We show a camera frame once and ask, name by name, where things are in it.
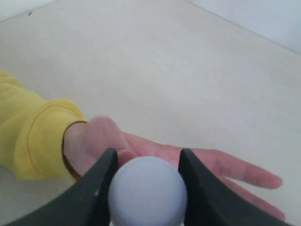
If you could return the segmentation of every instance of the yellow sleeve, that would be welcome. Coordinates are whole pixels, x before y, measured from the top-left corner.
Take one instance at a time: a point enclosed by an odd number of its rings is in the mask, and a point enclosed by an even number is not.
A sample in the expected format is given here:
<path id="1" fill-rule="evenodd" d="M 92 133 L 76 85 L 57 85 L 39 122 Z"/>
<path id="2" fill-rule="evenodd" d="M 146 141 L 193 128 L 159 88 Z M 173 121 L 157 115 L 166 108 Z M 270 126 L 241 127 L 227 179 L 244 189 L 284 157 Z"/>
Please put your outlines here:
<path id="1" fill-rule="evenodd" d="M 77 121 L 83 121 L 83 115 L 72 101 L 46 102 L 0 72 L 0 165 L 19 180 L 69 174 L 63 161 L 63 135 Z"/>

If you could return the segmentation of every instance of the human hand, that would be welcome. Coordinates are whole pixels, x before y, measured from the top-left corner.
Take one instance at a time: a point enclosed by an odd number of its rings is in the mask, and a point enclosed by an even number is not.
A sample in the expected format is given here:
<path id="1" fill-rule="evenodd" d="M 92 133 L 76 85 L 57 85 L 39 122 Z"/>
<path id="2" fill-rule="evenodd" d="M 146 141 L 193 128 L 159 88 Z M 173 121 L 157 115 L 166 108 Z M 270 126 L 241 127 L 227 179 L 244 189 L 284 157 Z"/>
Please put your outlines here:
<path id="1" fill-rule="evenodd" d="M 124 133 L 107 117 L 96 117 L 88 123 L 75 123 L 64 135 L 63 153 L 80 175 L 84 175 L 109 147 L 117 150 L 120 166 L 138 156 L 155 156 L 167 160 L 177 168 L 182 150 L 181 147 L 161 145 Z M 192 150 L 231 190 L 263 211 L 285 220 L 283 212 L 229 180 L 232 178 L 254 186 L 276 189 L 283 183 L 280 177 L 221 151 Z"/>

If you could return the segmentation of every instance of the palm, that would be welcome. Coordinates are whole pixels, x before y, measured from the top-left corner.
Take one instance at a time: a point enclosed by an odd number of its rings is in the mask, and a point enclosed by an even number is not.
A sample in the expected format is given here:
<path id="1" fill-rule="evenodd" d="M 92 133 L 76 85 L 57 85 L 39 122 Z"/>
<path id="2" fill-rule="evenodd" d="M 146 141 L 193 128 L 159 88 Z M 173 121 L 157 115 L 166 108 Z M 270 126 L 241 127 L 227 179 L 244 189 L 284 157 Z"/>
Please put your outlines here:
<path id="1" fill-rule="evenodd" d="M 182 148 L 157 144 L 141 137 L 123 133 L 109 118 L 94 118 L 87 124 L 87 128 L 85 130 L 84 134 L 87 151 L 84 152 L 80 150 L 78 157 L 80 161 L 74 160 L 73 157 L 70 158 L 72 166 L 81 175 L 96 162 L 99 156 L 108 147 L 114 147 L 117 149 L 120 165 L 123 165 L 132 158 L 138 156 L 156 156 L 167 160 L 176 168 L 178 167 Z M 281 178 L 260 167 L 221 151 L 208 149 L 192 150 L 222 182 L 224 182 L 238 195 L 275 217 L 281 220 L 285 219 L 284 213 L 279 211 L 276 207 L 228 179 L 232 178 L 244 181 L 254 186 L 275 189 L 282 185 Z"/>

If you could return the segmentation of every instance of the ball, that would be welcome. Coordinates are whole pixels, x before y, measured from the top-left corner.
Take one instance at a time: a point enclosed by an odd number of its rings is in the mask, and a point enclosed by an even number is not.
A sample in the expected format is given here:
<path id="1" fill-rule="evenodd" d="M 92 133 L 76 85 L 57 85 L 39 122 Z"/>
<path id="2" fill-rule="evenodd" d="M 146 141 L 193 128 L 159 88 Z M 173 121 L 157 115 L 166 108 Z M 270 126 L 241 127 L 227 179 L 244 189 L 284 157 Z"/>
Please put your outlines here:
<path id="1" fill-rule="evenodd" d="M 114 226 L 180 226 L 187 190 L 181 175 L 167 161 L 139 157 L 117 171 L 108 202 Z"/>

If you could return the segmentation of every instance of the yellow sweatshirt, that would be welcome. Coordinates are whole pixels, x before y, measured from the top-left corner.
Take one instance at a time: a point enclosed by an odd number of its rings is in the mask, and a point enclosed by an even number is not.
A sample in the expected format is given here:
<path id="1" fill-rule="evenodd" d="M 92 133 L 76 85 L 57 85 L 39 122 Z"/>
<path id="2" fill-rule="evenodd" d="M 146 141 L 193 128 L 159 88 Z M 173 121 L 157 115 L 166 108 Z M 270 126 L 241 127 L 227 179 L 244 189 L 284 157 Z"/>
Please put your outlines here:
<path id="1" fill-rule="evenodd" d="M 83 115 L 69 100 L 46 100 L 0 72 L 0 165 L 19 180 L 69 174 L 62 153 L 63 135 Z"/>

